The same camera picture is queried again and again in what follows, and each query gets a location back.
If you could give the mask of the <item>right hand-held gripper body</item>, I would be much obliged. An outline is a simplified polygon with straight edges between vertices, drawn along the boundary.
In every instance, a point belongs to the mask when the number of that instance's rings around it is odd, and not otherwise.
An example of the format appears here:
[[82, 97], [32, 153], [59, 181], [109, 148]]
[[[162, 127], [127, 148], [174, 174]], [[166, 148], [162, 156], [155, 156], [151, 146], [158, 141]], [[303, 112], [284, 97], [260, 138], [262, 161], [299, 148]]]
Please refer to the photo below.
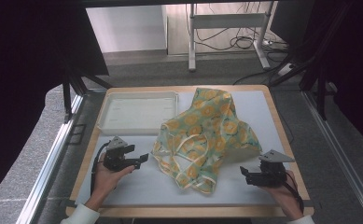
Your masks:
[[260, 177], [258, 185], [260, 187], [279, 187], [286, 181], [285, 162], [294, 162], [295, 160], [287, 155], [271, 149], [260, 155]]

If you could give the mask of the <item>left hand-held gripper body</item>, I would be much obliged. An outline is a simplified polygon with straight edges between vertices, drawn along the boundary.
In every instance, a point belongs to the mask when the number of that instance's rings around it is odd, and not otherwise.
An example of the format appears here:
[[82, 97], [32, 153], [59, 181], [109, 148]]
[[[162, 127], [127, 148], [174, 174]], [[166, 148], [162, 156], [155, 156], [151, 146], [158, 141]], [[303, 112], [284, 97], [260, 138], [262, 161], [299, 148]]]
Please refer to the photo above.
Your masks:
[[129, 166], [135, 167], [127, 162], [128, 159], [125, 158], [124, 149], [126, 146], [129, 145], [119, 136], [115, 136], [110, 140], [105, 145], [104, 167], [114, 172], [119, 172]]

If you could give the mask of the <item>white plastic tray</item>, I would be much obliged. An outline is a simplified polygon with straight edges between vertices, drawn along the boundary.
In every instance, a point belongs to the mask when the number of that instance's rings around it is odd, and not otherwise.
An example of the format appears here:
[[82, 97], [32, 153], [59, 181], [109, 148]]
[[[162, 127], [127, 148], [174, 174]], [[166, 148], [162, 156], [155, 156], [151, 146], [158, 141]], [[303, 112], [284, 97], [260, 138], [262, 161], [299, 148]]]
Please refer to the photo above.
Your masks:
[[106, 135], [156, 135], [177, 115], [174, 91], [111, 92], [105, 97], [97, 127]]

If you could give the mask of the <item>yellow floral patterned garment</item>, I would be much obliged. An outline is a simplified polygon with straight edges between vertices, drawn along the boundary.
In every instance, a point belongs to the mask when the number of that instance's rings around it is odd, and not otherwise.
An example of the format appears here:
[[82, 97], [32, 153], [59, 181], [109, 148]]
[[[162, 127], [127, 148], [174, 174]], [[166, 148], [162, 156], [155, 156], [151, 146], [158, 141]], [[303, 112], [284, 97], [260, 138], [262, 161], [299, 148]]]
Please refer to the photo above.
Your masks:
[[188, 110], [162, 123], [152, 155], [181, 189], [212, 193], [231, 149], [253, 155], [262, 151], [250, 125], [237, 118], [229, 92], [198, 88]]

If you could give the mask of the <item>person's right hand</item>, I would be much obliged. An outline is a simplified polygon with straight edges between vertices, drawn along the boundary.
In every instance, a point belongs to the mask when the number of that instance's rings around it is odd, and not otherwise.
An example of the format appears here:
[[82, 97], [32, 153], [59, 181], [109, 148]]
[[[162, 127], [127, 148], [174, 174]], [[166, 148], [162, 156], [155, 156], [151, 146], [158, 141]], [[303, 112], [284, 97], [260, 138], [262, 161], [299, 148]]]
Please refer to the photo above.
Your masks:
[[304, 217], [300, 210], [300, 203], [289, 189], [284, 186], [278, 188], [262, 187], [262, 189], [272, 196], [290, 221]]

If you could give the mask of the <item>person's left hand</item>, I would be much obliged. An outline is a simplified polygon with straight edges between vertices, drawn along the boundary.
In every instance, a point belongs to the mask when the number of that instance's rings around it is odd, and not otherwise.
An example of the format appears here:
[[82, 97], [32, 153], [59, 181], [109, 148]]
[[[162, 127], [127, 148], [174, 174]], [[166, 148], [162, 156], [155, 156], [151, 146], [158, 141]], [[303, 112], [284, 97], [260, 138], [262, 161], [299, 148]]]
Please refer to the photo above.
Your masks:
[[98, 204], [101, 204], [104, 199], [116, 188], [118, 182], [133, 170], [133, 166], [128, 166], [121, 171], [113, 172], [104, 166], [105, 154], [100, 156], [99, 162], [96, 165], [94, 188], [91, 198]]

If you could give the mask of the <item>grey table mat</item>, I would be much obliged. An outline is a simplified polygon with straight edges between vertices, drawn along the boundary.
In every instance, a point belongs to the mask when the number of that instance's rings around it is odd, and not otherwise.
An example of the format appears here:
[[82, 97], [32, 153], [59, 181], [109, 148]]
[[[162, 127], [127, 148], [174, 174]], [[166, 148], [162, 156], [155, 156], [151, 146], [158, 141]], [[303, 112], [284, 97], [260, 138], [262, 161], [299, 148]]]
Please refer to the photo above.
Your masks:
[[[178, 94], [177, 114], [187, 110], [192, 102], [193, 91]], [[251, 126], [258, 137], [264, 153], [274, 149], [283, 153], [286, 146], [281, 143], [274, 116], [264, 91], [232, 91], [238, 119]], [[149, 154], [157, 135], [119, 135], [125, 142], [135, 145], [129, 158]], [[95, 144], [98, 150], [115, 135], [106, 135], [99, 130]], [[181, 189], [175, 180], [163, 173], [153, 156], [141, 165], [139, 170], [122, 178], [118, 187], [106, 198], [105, 206], [228, 206], [228, 205], [273, 205], [274, 200], [264, 190], [248, 185], [240, 167], [255, 173], [259, 171], [258, 155], [231, 149], [219, 167], [215, 190], [201, 193], [193, 188]]]

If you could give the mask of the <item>black metal stand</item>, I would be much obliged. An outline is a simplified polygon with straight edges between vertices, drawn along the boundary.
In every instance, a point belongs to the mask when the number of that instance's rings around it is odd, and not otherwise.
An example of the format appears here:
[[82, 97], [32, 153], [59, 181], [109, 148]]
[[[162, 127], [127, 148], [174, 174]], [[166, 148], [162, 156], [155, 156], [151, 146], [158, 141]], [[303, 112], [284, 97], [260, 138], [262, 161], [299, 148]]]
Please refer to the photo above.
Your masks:
[[64, 122], [67, 123], [73, 117], [71, 90], [74, 90], [74, 92], [79, 96], [83, 96], [88, 91], [86, 84], [82, 80], [83, 77], [86, 77], [87, 79], [106, 89], [112, 88], [112, 85], [98, 78], [97, 76], [85, 73], [81, 69], [71, 66], [67, 61], [63, 62], [63, 68], [63, 104], [65, 112]]
[[304, 42], [290, 51], [276, 67], [275, 72], [279, 72], [286, 63], [291, 62], [298, 55], [308, 52], [311, 57], [298, 63], [296, 67], [283, 76], [269, 82], [270, 87], [275, 87], [295, 75], [304, 73], [299, 84], [300, 90], [309, 91], [313, 85], [317, 83], [315, 109], [323, 120], [327, 119], [325, 113], [325, 96], [327, 89], [324, 59], [330, 43], [340, 29], [342, 22], [353, 3], [354, 0], [335, 0], [334, 8], [328, 13], [322, 23]]

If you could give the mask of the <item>white power strip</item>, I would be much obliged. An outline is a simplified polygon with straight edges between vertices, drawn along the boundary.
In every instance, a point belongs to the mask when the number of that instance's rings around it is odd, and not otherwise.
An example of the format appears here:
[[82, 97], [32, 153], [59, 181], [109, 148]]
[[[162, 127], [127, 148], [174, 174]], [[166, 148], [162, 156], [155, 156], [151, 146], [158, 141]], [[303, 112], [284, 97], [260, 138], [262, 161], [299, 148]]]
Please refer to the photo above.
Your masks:
[[283, 68], [281, 68], [279, 71], [278, 71], [278, 75], [281, 77], [281, 76], [284, 76], [286, 75], [287, 73], [289, 73], [292, 69], [294, 68], [294, 64], [293, 63], [287, 63]]

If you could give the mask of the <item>black curtain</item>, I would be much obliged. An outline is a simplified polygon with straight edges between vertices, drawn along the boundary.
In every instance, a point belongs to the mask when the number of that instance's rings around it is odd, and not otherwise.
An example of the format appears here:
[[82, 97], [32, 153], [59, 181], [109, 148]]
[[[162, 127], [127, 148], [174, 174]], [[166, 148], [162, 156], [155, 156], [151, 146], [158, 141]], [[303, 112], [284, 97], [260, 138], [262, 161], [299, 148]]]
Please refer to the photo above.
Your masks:
[[0, 0], [0, 184], [19, 157], [46, 94], [72, 75], [104, 75], [83, 0]]
[[334, 102], [363, 136], [363, 0], [320, 0], [323, 49], [304, 75], [301, 86], [330, 81]]

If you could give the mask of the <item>dark monitor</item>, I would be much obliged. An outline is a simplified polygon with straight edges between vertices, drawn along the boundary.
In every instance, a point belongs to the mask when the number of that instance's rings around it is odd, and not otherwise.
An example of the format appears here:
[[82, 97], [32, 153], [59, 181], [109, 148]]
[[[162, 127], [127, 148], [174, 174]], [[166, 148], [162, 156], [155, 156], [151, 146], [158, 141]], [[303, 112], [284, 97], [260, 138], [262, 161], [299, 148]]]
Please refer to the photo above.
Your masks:
[[295, 48], [303, 41], [313, 6], [314, 0], [279, 0], [270, 30]]

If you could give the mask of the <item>aluminium frame rail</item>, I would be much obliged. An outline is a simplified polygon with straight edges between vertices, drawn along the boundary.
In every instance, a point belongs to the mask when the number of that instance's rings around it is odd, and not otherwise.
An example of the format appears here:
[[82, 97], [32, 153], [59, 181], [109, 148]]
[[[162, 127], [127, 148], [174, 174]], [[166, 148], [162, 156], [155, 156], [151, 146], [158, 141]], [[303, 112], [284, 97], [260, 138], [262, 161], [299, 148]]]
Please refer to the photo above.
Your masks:
[[331, 149], [335, 159], [340, 165], [347, 181], [349, 182], [352, 190], [354, 191], [359, 203], [363, 209], [363, 181], [356, 172], [355, 167], [352, 165], [349, 158], [346, 156], [343, 147], [341, 146], [335, 133], [332, 131], [329, 123], [322, 118], [316, 109], [316, 102], [314, 97], [306, 91], [301, 93], [302, 98], [305, 100], [309, 110], [311, 111], [315, 122], [317, 123], [321, 133], [324, 135], [329, 148]]
[[73, 124], [76, 120], [76, 113], [83, 103], [83, 100], [83, 96], [76, 95], [70, 102], [70, 115], [62, 116], [62, 125], [59, 127], [59, 130], [56, 133], [56, 138], [51, 144], [48, 155], [41, 166], [40, 172], [37, 175], [29, 196], [25, 200], [25, 204], [21, 209], [21, 213], [16, 221], [16, 224], [32, 223], [34, 216], [37, 213], [38, 206], [43, 199], [43, 195], [48, 188], [48, 183], [51, 179], [55, 166], [58, 163], [64, 146], [66, 145], [66, 139], [71, 132]]

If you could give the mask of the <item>white wall panel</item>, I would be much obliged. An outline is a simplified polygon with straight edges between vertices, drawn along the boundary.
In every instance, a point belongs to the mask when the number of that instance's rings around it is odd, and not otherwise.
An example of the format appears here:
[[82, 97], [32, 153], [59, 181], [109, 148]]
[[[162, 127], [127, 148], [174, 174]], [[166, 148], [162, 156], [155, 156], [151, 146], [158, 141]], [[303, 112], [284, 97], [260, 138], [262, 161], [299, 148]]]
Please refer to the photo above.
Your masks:
[[167, 49], [165, 6], [86, 9], [102, 53]]

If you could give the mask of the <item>white metal desk frame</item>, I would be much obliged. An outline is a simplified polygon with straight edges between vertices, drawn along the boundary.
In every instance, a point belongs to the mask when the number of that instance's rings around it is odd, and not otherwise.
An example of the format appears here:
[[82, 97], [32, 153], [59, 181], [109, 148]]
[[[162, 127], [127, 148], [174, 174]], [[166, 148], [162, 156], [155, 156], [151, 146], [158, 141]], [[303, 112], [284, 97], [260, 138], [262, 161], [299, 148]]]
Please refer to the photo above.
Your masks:
[[188, 70], [196, 70], [195, 38], [197, 29], [220, 29], [220, 28], [259, 28], [258, 39], [252, 42], [254, 50], [264, 70], [271, 67], [263, 53], [262, 44], [271, 18], [274, 2], [270, 1], [268, 7], [261, 13], [237, 13], [237, 14], [197, 14], [196, 4], [189, 5], [189, 46], [188, 46]]

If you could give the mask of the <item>black frame crossbar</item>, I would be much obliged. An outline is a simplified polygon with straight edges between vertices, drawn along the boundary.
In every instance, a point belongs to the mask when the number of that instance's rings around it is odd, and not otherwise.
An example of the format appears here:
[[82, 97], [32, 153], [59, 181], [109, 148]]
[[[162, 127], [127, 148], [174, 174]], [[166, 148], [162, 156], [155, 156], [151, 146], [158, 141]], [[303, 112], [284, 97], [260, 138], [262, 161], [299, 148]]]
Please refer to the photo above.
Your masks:
[[77, 0], [84, 7], [131, 7], [179, 4], [239, 3], [256, 1], [294, 1], [294, 0]]

